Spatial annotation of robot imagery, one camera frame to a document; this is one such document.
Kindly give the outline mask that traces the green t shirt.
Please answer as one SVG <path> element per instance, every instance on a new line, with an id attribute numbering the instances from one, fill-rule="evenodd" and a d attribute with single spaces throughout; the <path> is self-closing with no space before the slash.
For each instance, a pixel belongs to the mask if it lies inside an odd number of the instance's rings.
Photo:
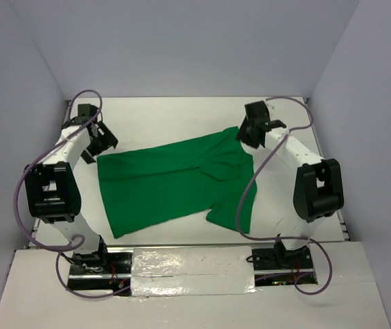
<path id="1" fill-rule="evenodd" d="M 257 187 L 253 157 L 238 127 L 189 140 L 97 158 L 105 214 L 114 238 L 206 212 L 206 221 L 248 234 Z"/>

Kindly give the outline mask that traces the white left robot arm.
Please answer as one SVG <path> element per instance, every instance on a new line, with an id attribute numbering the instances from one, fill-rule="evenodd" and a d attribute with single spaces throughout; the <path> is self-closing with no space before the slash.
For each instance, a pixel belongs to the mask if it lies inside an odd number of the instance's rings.
<path id="1" fill-rule="evenodd" d="M 50 151 L 25 177 L 31 216 L 59 231 L 74 248 L 69 262 L 91 273 L 104 272 L 110 255 L 101 235 L 80 213 L 81 195 L 73 169 L 80 159 L 88 165 L 95 163 L 99 154 L 118 144 L 97 113 L 98 107 L 79 104 L 77 116 L 62 125 L 59 141 L 65 144 Z"/>

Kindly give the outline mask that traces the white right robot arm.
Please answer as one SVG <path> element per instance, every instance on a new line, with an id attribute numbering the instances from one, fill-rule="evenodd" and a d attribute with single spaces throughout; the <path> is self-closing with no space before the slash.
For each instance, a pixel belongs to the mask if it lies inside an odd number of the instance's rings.
<path id="1" fill-rule="evenodd" d="M 260 174 L 274 156 L 295 173 L 292 205 L 298 217 L 297 226 L 288 234 L 278 233 L 268 238 L 274 244 L 275 263 L 289 268 L 305 251 L 323 218 L 331 217 L 344 205 L 340 163 L 315 154 L 293 137 L 293 132 L 312 127 L 311 113 L 306 126 L 288 127 L 283 121 L 271 118 L 267 101 L 248 103 L 244 109 L 237 140 L 254 149 L 270 150 L 256 173 Z"/>

